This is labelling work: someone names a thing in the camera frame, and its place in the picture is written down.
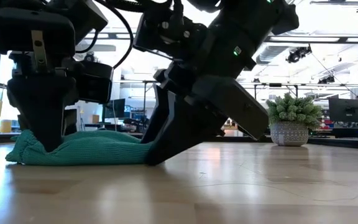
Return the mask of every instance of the teal towel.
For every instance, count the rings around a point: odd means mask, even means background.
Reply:
[[[25,130],[5,159],[38,166],[143,164],[151,144],[115,131],[82,131],[65,136],[57,149],[46,152],[32,131]]]

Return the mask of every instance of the table surface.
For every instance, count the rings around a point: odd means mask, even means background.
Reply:
[[[204,143],[157,167],[8,163],[0,224],[358,224],[358,149]]]

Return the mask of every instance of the white plant pot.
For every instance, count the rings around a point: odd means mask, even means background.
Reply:
[[[281,121],[271,125],[270,135],[279,146],[302,146],[308,142],[309,131],[305,125]]]

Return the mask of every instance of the computer monitor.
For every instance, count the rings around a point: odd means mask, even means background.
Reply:
[[[331,121],[358,123],[358,100],[328,99]]]
[[[104,118],[125,118],[125,99],[110,100],[104,106]]]
[[[124,112],[124,116],[122,118],[131,118],[131,112]]]
[[[143,114],[133,114],[132,119],[136,119],[139,121],[143,121],[146,118],[146,116],[143,116]]]

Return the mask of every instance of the potted plant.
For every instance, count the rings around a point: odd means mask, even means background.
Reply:
[[[270,135],[279,146],[302,146],[308,142],[308,129],[316,129],[320,122],[321,107],[313,104],[312,97],[267,100]]]

